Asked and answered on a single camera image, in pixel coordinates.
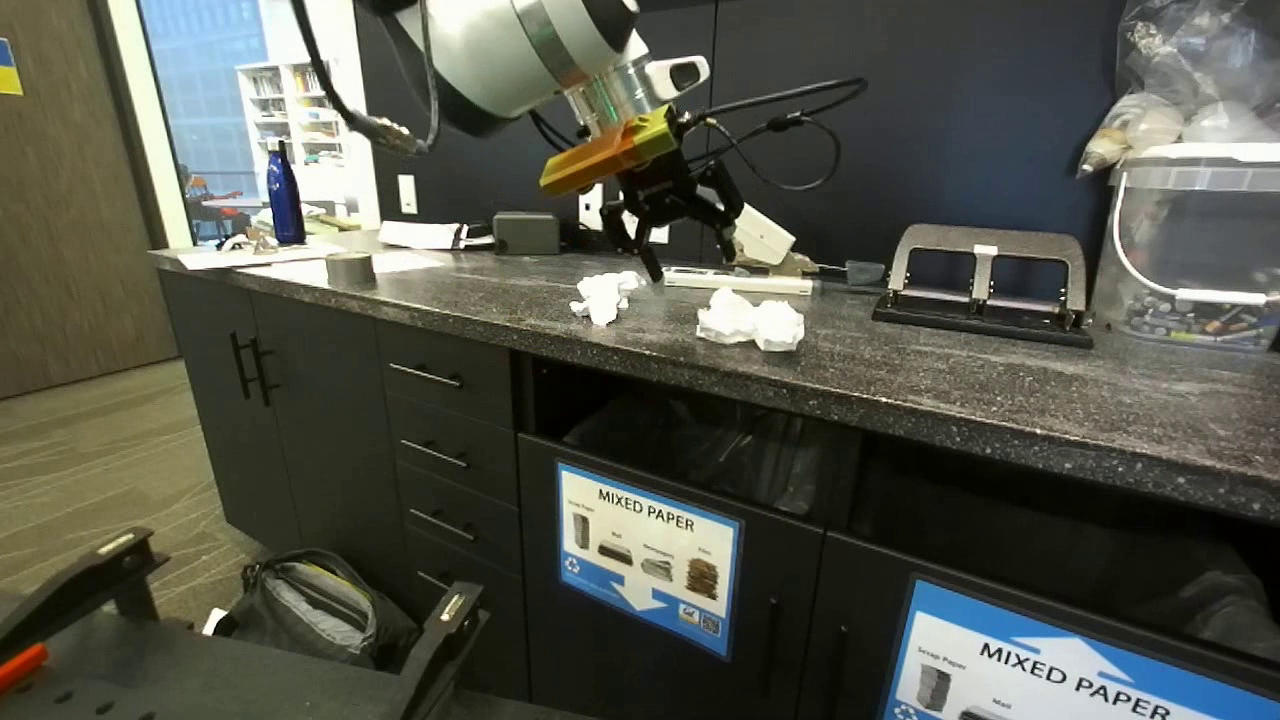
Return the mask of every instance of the sign label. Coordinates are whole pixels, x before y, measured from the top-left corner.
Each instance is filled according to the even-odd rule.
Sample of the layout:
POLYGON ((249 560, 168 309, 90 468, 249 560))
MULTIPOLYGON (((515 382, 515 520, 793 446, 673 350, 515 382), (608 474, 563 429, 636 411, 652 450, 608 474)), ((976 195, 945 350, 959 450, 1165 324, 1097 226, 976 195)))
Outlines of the sign label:
POLYGON ((1280 701, 918 583, 884 720, 1255 720, 1280 701))
POLYGON ((23 97, 23 75, 18 72, 9 36, 0 36, 0 97, 23 97))
POLYGON ((560 583, 728 661, 741 520, 580 462, 560 481, 560 583))

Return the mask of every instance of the crumpled paper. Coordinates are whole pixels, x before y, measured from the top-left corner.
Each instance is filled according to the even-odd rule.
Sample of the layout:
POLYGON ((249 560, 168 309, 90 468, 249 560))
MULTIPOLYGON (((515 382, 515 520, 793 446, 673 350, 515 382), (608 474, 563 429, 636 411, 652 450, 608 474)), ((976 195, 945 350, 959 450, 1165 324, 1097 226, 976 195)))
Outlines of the crumpled paper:
POLYGON ((762 350, 795 350, 806 314, 790 298, 753 302, 722 289, 709 309, 696 311, 696 335, 713 345, 755 345, 762 350))
POLYGON ((608 326, 625 309, 634 309, 634 290, 639 289, 639 270, 602 270, 577 279, 571 314, 588 314, 596 326, 608 326))

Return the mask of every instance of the white container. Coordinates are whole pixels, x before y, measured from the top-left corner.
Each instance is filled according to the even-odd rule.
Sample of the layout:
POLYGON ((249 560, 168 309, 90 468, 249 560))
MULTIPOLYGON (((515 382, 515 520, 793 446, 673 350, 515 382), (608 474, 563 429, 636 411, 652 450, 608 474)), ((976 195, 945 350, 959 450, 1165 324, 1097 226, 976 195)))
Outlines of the white container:
POLYGON ((1280 144, 1170 144, 1123 160, 1091 314, 1153 341, 1273 349, 1280 144))

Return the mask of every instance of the cabinet handle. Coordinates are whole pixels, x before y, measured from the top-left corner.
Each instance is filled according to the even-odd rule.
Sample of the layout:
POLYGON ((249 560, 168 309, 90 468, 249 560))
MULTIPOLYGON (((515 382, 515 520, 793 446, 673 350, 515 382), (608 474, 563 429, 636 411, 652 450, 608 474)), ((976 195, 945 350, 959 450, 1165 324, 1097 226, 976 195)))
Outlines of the cabinet handle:
POLYGON ((781 620, 783 620, 783 599, 769 596, 766 655, 762 655, 762 688, 766 688, 766 694, 773 688, 781 620))
POLYGON ((238 330, 232 330, 227 341, 232 341, 232 359, 238 359, 241 395, 249 400, 249 373, 244 373, 244 354, 241 354, 249 345, 241 345, 238 330))
POLYGON ((264 405, 273 407, 273 393, 281 389, 269 375, 269 354, 273 350, 260 341, 249 341, 249 350, 254 350, 254 368, 256 368, 256 389, 260 389, 264 405))
POLYGON ((466 540, 466 542, 477 542, 477 540, 480 540, 477 532, 450 525, 439 510, 422 510, 422 508, 407 508, 407 510, 411 510, 418 520, 423 520, 423 525, 434 525, 434 526, 466 540))
POLYGON ((434 446, 434 444, 422 444, 422 439, 399 439, 399 446, 411 446, 411 450, 434 454, 438 462, 450 462, 450 468, 461 468, 461 472, 468 472, 468 468, 473 468, 473 459, 468 459, 468 454, 454 454, 454 450, 434 446))
POLYGON ((450 580, 439 580, 439 575, 434 575, 434 570, 423 570, 423 567, 418 570, 418 580, 438 583, 438 586, 446 586, 446 591, 454 586, 450 580))
POLYGON ((392 373, 399 375, 411 375, 411 378, 429 378, 429 382, 439 382, 439 389, 466 389, 461 375, 439 375, 439 373, 429 373, 429 368, 411 368, 411 363, 387 363, 392 373))
POLYGON ((847 623, 835 628, 833 664, 830 664, 833 683, 830 683, 830 713, 824 717, 835 717, 835 706, 842 706, 844 661, 847 661, 847 623))

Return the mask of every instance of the granite countertop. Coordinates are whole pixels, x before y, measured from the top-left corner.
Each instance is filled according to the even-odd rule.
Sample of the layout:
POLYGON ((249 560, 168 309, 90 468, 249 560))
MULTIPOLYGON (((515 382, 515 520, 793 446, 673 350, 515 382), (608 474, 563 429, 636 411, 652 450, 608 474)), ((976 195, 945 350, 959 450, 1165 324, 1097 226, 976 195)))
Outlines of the granite countertop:
POLYGON ((586 270, 636 261, 380 255, 375 289, 330 289, 325 262, 241 267, 238 282, 529 354, 679 382, 936 446, 1280 525, 1280 354, 1097 330, 1048 349, 875 324, 872 298, 795 298, 795 354, 693 335, 709 290, 639 289, 612 326, 570 311, 586 270))

